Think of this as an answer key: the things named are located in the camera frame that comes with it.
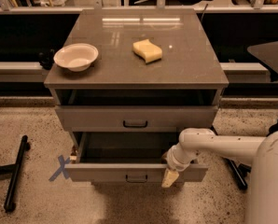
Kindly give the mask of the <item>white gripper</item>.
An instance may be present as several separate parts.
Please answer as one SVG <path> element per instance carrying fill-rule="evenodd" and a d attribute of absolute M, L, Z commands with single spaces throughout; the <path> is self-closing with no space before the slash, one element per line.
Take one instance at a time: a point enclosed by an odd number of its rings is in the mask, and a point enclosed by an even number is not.
<path fill-rule="evenodd" d="M 185 149 L 180 144 L 173 145 L 162 155 L 162 159 L 167 163 L 161 186 L 169 188 L 179 177 L 178 172 L 186 170 L 190 163 L 198 158 L 198 151 Z"/>

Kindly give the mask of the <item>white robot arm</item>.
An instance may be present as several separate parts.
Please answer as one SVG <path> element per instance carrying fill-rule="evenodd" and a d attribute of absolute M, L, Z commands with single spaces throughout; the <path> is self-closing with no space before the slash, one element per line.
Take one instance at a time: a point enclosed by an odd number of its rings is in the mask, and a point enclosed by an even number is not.
<path fill-rule="evenodd" d="M 161 185 L 169 188 L 204 150 L 251 167 L 245 224 L 278 224 L 278 131 L 258 137 L 185 129 L 164 156 L 167 168 Z"/>

